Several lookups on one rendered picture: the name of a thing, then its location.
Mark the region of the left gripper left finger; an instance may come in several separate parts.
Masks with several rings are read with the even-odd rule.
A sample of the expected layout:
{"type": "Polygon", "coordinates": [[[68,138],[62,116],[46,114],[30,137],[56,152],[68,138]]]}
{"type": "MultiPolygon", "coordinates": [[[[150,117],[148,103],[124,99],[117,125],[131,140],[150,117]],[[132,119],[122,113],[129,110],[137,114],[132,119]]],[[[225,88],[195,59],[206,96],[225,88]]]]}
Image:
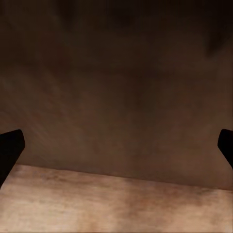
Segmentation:
{"type": "Polygon", "coordinates": [[[21,129],[0,134],[0,187],[25,148],[21,129]]]}

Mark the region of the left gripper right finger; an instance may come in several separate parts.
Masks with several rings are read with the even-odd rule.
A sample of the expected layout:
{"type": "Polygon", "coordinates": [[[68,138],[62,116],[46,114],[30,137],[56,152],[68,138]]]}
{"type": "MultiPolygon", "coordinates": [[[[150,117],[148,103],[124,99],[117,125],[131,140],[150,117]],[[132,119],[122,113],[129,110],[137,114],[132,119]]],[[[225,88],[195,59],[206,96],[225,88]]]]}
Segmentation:
{"type": "Polygon", "coordinates": [[[233,168],[233,131],[222,129],[217,145],[233,168]]]}

